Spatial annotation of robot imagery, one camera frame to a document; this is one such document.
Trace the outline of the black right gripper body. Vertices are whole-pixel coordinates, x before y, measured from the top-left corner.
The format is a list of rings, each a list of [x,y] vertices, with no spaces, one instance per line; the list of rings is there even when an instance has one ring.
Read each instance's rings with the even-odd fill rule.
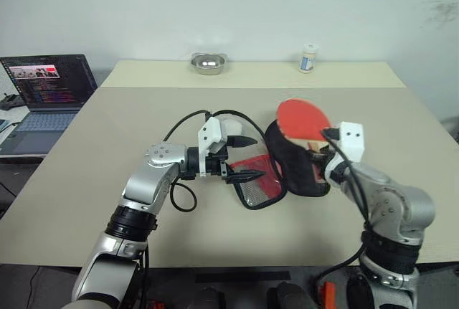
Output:
[[[326,166],[335,157],[336,150],[334,147],[327,145],[321,148],[321,154],[323,155],[323,158],[322,158],[323,165]]]

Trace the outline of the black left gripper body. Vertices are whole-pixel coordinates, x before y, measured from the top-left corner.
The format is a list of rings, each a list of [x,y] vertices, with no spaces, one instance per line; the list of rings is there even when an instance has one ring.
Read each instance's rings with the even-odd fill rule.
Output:
[[[226,146],[223,146],[219,151],[209,152],[206,157],[206,172],[212,176],[220,176],[227,184],[229,176],[232,174],[231,166],[228,164],[229,154]]]

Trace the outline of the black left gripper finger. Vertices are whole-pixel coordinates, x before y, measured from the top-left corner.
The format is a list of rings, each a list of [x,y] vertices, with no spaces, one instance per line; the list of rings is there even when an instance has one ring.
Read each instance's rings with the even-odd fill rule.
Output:
[[[264,171],[243,170],[229,173],[225,179],[227,184],[243,184],[254,181],[265,175]]]
[[[248,136],[228,136],[228,146],[232,148],[244,148],[257,144],[257,140]]]

